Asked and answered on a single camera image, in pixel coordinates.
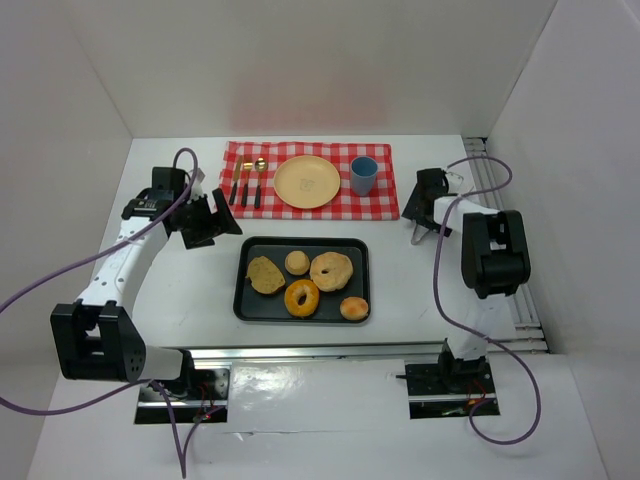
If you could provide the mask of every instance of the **red checkered placemat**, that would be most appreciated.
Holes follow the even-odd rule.
[[[242,207],[244,175],[238,182],[236,201],[229,208],[236,218],[291,218],[313,220],[397,220],[400,217],[396,181],[391,163],[391,146],[373,143],[255,143],[228,142],[224,152],[224,166],[220,172],[220,188],[229,200],[233,187],[233,170],[238,156],[247,155],[252,161],[262,157],[269,169],[262,174],[262,207],[254,208],[258,173],[251,171],[249,198]],[[294,208],[284,203],[273,188],[273,176],[280,165],[299,155],[315,155],[330,161],[340,172],[341,186],[338,195],[326,205],[311,210]],[[351,160],[367,155],[378,162],[377,184],[369,195],[359,197],[351,191],[349,166]]]

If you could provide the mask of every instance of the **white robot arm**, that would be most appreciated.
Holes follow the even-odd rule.
[[[455,195],[449,194],[446,172],[439,168],[417,173],[417,185],[403,216],[429,230],[440,230]],[[460,321],[488,337],[493,333],[507,297],[531,274],[522,216],[460,200],[447,219],[445,235],[462,234],[461,270],[465,285],[475,290],[476,308]],[[442,377],[467,379],[482,372],[487,341],[451,326],[438,363]]]
[[[155,167],[152,187],[124,208],[117,244],[128,242],[183,195],[187,173]],[[163,221],[108,256],[72,304],[58,304],[51,326],[62,374],[69,379],[174,380],[189,383],[193,360],[187,351],[145,345],[133,322],[133,306],[151,264],[173,232],[187,249],[213,245],[222,233],[241,234],[222,191],[213,192],[217,212],[195,181],[188,198]]]

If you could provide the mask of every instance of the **bagel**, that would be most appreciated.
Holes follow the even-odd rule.
[[[304,275],[309,270],[309,257],[300,250],[294,250],[284,260],[284,268],[291,275]]]
[[[302,305],[300,299],[306,297]],[[294,317],[308,317],[318,308],[320,292],[311,280],[298,280],[287,287],[284,292],[284,306]]]
[[[327,252],[311,262],[311,280],[323,292],[340,290],[353,275],[353,265],[346,255]]]
[[[340,304],[340,314],[347,320],[362,320],[369,314],[369,304],[364,298],[347,297]]]

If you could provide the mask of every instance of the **bread roll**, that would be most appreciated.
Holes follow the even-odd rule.
[[[304,275],[309,270],[309,257],[300,250],[294,250],[284,261],[284,268],[291,275]]]
[[[369,304],[364,298],[347,297],[340,304],[340,314],[347,320],[362,320],[369,315]]]

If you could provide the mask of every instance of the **white table surface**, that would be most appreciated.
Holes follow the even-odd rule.
[[[512,359],[490,360],[501,415],[477,423],[486,434],[513,438],[533,418],[532,389]],[[463,418],[410,420],[406,385],[394,376],[402,371],[398,361],[289,364],[288,376],[273,365],[244,364],[231,384],[228,423],[200,426],[193,438],[188,478],[605,480],[566,358],[527,355],[525,361],[540,384],[542,419],[533,437],[512,447],[483,442]],[[326,392],[331,378],[333,391]],[[51,407],[115,386],[60,379]],[[372,391],[380,398],[372,401]],[[134,425],[136,396],[134,389],[47,418],[29,480],[179,479],[170,427]],[[179,427],[182,439],[188,429]]]
[[[330,136],[296,140],[389,143],[400,209],[416,182],[416,171],[445,167],[465,156],[459,136]],[[189,146],[198,155],[207,177],[205,191],[218,185],[228,140],[240,138],[187,138],[134,140],[111,211],[102,248],[113,244],[120,214],[126,203],[149,185],[154,166],[171,165],[175,152]],[[252,141],[286,141],[292,137],[252,137]],[[185,154],[180,167],[189,170]],[[467,165],[456,169],[462,188],[473,185]],[[398,221],[238,220],[242,236],[223,235],[216,245],[185,251],[174,234],[156,257],[140,290],[133,321],[150,345],[180,347],[272,346],[349,343],[442,341],[447,326],[438,315],[432,294],[435,235],[411,246],[412,228]],[[358,326],[256,325],[239,320],[232,311],[240,247],[251,236],[352,237],[369,247],[372,314]],[[454,318],[464,318],[472,308],[473,292],[460,275],[460,236],[446,242],[441,264],[443,304]],[[496,333],[515,338],[512,313],[505,308]]]

